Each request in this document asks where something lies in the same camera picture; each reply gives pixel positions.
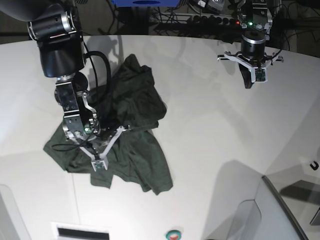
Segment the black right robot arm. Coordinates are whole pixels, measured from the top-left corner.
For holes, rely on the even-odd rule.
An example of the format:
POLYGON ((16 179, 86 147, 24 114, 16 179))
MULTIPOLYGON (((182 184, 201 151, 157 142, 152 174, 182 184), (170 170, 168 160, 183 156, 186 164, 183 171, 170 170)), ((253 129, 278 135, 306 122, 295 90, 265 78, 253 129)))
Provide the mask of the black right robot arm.
POLYGON ((55 98, 62 107, 62 128, 70 147, 84 147, 97 130, 96 110, 88 103, 89 81, 81 70, 85 53, 79 12, 74 0, 2 0, 4 14, 27 23, 36 41, 43 74, 55 78, 55 98))

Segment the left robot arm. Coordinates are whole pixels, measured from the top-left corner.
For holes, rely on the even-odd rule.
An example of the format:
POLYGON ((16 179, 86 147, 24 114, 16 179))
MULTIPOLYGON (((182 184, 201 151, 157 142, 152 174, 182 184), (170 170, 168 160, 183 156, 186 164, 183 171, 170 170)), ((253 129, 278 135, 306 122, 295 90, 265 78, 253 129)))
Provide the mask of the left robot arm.
POLYGON ((243 29, 238 65, 244 86, 250 89, 254 83, 267 81, 267 69, 273 57, 265 53, 265 48, 273 20, 266 0, 241 0, 237 14, 243 29))

